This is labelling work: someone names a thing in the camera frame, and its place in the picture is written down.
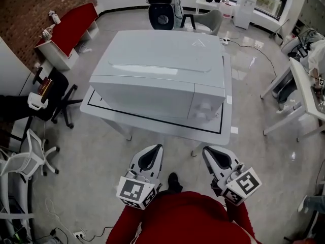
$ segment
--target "gray floor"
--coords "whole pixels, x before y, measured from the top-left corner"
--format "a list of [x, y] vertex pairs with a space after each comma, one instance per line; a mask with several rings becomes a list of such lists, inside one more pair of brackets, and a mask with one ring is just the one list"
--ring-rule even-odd
[[[92, 52], [80, 55], [73, 69], [65, 72], [70, 84], [79, 87], [74, 99], [85, 95], [89, 78], [117, 31], [151, 28], [146, 10], [105, 14], [97, 23], [100, 34], [85, 44]], [[281, 73], [287, 59], [266, 32], [252, 26], [242, 30], [224, 21], [219, 36], [225, 35], [242, 45], [261, 49], [272, 61], [275, 72]], [[265, 56], [253, 48], [240, 48], [230, 43], [224, 49], [232, 56], [232, 126], [238, 128], [237, 134], [231, 134], [227, 148], [241, 161], [253, 166], [263, 182], [246, 201], [257, 238], [263, 243], [284, 243], [284, 236], [303, 231], [310, 219], [311, 214], [302, 215], [296, 211], [303, 196], [315, 191], [316, 176], [324, 158], [324, 138], [316, 135], [296, 142], [298, 134], [316, 128], [316, 120], [309, 116], [263, 136], [266, 126], [285, 115], [277, 112], [271, 95], [263, 101], [259, 97], [275, 78], [273, 68]], [[36, 236], [60, 227], [67, 233], [69, 242], [78, 243], [63, 225], [71, 232], [83, 229], [88, 238], [101, 234], [106, 226], [113, 226], [123, 209], [115, 197], [119, 177], [124, 175], [136, 152], [156, 143], [163, 143], [165, 148], [161, 172], [164, 187], [168, 174], [176, 171], [185, 190], [215, 198], [202, 157], [190, 157], [197, 142], [139, 129], [134, 129], [133, 139], [128, 142], [99, 118], [81, 113], [78, 106], [70, 110], [75, 124], [73, 130], [65, 126], [62, 117], [56, 125], [46, 123], [45, 134], [50, 146], [61, 148], [60, 153], [50, 159], [60, 174], [48, 173], [47, 177], [41, 177], [38, 172], [34, 177], [32, 206], [36, 214]], [[35, 130], [43, 136], [43, 123], [36, 123]], [[46, 198], [53, 200], [55, 213], [63, 225], [46, 210]], [[47, 206], [54, 212], [49, 199]], [[108, 233], [109, 230], [93, 243], [104, 243]], [[65, 237], [61, 233], [58, 235], [66, 243]]]

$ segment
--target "microwave oven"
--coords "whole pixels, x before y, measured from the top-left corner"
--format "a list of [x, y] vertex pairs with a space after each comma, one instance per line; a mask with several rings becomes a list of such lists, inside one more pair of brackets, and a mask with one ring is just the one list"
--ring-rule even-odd
[[90, 84], [118, 111], [210, 121], [225, 100], [219, 37], [173, 30], [120, 31]]

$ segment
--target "black shoe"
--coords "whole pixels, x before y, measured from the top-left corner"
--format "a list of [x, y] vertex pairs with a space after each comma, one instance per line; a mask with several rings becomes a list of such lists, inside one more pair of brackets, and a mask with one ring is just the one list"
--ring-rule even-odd
[[176, 173], [171, 173], [168, 176], [168, 190], [175, 193], [182, 192], [183, 186], [179, 184], [178, 176]]

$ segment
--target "brick wall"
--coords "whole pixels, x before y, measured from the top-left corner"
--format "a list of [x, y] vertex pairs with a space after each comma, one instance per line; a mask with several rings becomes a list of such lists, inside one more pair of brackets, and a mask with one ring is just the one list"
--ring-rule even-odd
[[62, 17], [70, 9], [96, 0], [0, 0], [0, 37], [30, 69], [43, 56], [34, 49], [42, 29], [53, 24], [50, 10]]

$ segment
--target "white table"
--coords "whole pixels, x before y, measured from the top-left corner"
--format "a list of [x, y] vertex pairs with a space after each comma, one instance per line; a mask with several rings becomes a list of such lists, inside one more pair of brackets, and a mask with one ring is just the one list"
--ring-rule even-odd
[[192, 152], [192, 156], [196, 156], [208, 144], [227, 145], [229, 143], [232, 120], [230, 56], [224, 54], [223, 61], [226, 100], [217, 111], [216, 118], [208, 123], [195, 124], [193, 121], [188, 120], [173, 121], [118, 111], [112, 109], [92, 87], [89, 88], [83, 99], [80, 110], [84, 113], [100, 117], [127, 140], [131, 140], [132, 135], [119, 124], [202, 142]]
[[[306, 72], [305, 68], [301, 65], [300, 62], [296, 61], [293, 58], [290, 58], [290, 61], [285, 66], [284, 72], [277, 76], [276, 79], [270, 84], [270, 86], [261, 94], [261, 99], [264, 98], [265, 94], [269, 91], [273, 90], [289, 73], [292, 72], [292, 75], [294, 76], [296, 85], [298, 90], [301, 92], [303, 101], [301, 104], [298, 105], [298, 108], [290, 113], [285, 119], [279, 121], [278, 123], [274, 124], [273, 126], [265, 129], [263, 131], [264, 135], [269, 134], [271, 131], [287, 124], [288, 122], [291, 122], [300, 116], [304, 115], [305, 113], [315, 116], [316, 118], [319, 118], [323, 121], [325, 121], [325, 114], [318, 111], [315, 105], [313, 92], [311, 90], [311, 86], [314, 83], [313, 78], [308, 76], [308, 73]], [[325, 130], [325, 125], [307, 133], [297, 138], [297, 141], [301, 141], [311, 135], [314, 135], [316, 133], [319, 133], [321, 131]]]
[[206, 10], [219, 10], [220, 3], [216, 3], [214, 0], [212, 2], [207, 2], [206, 0], [197, 0], [196, 1], [196, 14], [199, 13], [200, 8], [206, 9]]

